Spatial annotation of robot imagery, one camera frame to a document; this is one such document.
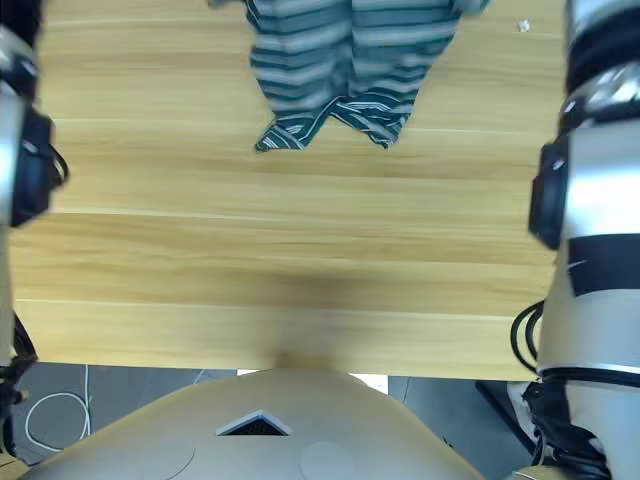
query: table surface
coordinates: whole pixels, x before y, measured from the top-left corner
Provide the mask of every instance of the table surface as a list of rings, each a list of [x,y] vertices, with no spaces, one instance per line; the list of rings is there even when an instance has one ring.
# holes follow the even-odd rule
[[[550,281],[526,222],[560,4],[465,20],[388,151],[330,121],[256,154],[271,113],[241,5],[49,2],[41,103],[73,178],[12,238],[41,359],[529,378],[509,328]]]

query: white stripe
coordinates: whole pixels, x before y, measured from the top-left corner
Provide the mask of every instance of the white stripe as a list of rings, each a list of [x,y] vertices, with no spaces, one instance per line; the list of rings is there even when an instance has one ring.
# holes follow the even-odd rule
[[[353,8],[358,10],[385,9],[393,5],[396,9],[416,7],[449,7],[450,0],[352,0]]]
[[[329,88],[325,88],[316,93],[312,93],[308,97],[300,100],[281,100],[278,98],[270,98],[269,105],[273,111],[282,110],[313,110],[321,107],[331,99],[333,92]]]
[[[433,25],[417,25],[413,27],[383,27],[353,31],[353,38],[358,46],[391,47],[398,45],[414,45],[419,42],[445,40],[456,32],[457,20]]]
[[[258,35],[256,47],[285,53],[300,53],[305,50],[325,47],[351,35],[351,20],[327,25],[311,32],[293,35]]]
[[[304,148],[304,145],[302,145],[298,139],[296,137],[294,137],[293,135],[291,135],[289,132],[287,132],[286,130],[283,130],[282,128],[278,127],[277,125],[275,127],[273,127],[274,129],[278,130],[280,133],[282,133],[282,135],[284,135],[285,137],[287,137],[289,140],[293,141],[293,143],[295,143],[298,148],[300,148],[301,150]]]
[[[379,133],[380,135],[382,135],[385,138],[391,139],[391,138],[395,137],[395,135],[392,132],[390,132],[386,128],[382,127],[381,125],[377,125],[375,123],[370,122],[365,117],[360,117],[359,115],[354,115],[354,117],[356,117],[359,121],[361,121],[363,124],[365,124],[367,126],[367,128],[369,128],[371,131]]]
[[[253,73],[258,80],[267,82],[280,82],[287,85],[300,86],[305,83],[320,80],[328,77],[334,68],[334,62],[324,62],[317,65],[311,65],[308,68],[301,68],[296,71],[286,71],[278,68],[254,67]]]
[[[271,130],[271,134],[275,135],[276,137],[278,137],[280,140],[282,140],[282,143],[285,144],[285,146],[287,146],[288,148],[291,148],[291,145],[289,144],[289,142],[287,142],[284,138],[282,138],[282,136],[278,135],[276,129],[278,127],[273,127],[273,129]]]
[[[422,84],[422,79],[414,80],[413,82],[400,82],[398,80],[378,80],[373,84],[364,84],[364,85],[356,85],[355,91],[359,94],[365,94],[368,90],[372,88],[385,88],[387,90],[393,90],[398,93],[409,93],[413,90],[420,88]]]
[[[254,5],[262,15],[287,17],[332,7],[343,0],[254,0]]]
[[[385,105],[383,103],[378,103],[378,102],[349,102],[347,103],[347,105],[354,105],[362,108],[375,108],[376,110],[380,110],[381,112],[386,112],[391,110],[391,107],[389,107],[388,105]]]

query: striped cloth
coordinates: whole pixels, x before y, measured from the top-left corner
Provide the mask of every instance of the striped cloth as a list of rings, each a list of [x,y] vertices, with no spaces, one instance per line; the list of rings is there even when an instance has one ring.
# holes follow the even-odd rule
[[[489,0],[246,0],[275,114],[256,150],[306,147],[328,116],[388,148],[462,13]]]

